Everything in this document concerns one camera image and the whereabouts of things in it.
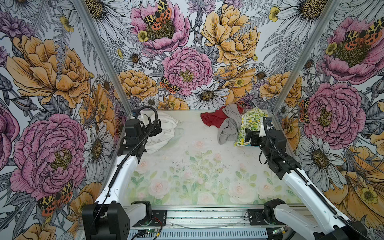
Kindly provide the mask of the lemon print cloth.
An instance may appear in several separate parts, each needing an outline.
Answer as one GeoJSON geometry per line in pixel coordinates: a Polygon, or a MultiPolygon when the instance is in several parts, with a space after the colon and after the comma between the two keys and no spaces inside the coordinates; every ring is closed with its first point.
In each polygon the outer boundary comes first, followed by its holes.
{"type": "Polygon", "coordinates": [[[259,131],[263,118],[268,117],[268,113],[259,109],[254,108],[248,110],[243,116],[241,121],[241,128],[239,130],[238,139],[235,142],[236,147],[240,147],[241,142],[251,142],[250,140],[246,140],[246,129],[251,131],[259,131]]]}

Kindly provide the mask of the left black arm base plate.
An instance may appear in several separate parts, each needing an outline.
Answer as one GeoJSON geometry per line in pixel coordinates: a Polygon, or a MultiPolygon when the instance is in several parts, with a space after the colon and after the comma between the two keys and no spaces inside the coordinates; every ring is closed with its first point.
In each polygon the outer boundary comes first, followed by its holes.
{"type": "Polygon", "coordinates": [[[135,227],[164,227],[167,223],[167,210],[152,210],[152,216],[149,220],[141,220],[135,227]]]}

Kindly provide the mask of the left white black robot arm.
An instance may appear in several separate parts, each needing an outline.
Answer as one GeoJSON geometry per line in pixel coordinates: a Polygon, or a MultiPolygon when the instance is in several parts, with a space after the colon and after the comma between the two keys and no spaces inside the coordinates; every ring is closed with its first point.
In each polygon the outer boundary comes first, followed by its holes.
{"type": "Polygon", "coordinates": [[[158,112],[151,106],[134,110],[132,118],[126,121],[104,188],[94,203],[84,206],[82,211],[87,240],[127,240],[132,227],[152,221],[152,206],[148,201],[134,202],[126,208],[121,202],[131,177],[147,151],[148,139],[161,132],[158,112]]]}

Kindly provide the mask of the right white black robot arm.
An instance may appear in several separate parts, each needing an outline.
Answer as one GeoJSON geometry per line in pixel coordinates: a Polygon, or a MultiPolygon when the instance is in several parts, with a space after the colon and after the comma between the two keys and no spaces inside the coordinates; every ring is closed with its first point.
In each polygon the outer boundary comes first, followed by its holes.
{"type": "Polygon", "coordinates": [[[272,118],[264,117],[258,131],[246,129],[245,141],[258,146],[266,164],[301,199],[315,221],[293,210],[281,199],[264,204],[264,210],[248,210],[251,225],[261,222],[285,224],[307,240],[367,240],[367,229],[361,222],[352,222],[318,190],[298,162],[286,153],[287,139],[277,130],[272,118]]]}

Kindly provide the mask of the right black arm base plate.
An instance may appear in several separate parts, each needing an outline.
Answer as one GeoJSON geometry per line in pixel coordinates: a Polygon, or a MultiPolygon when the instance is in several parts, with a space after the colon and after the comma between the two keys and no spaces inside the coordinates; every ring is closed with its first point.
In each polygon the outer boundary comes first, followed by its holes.
{"type": "Polygon", "coordinates": [[[283,223],[275,220],[268,221],[263,210],[260,209],[248,209],[243,217],[245,221],[248,221],[251,226],[277,226],[284,225],[283,223]]]}

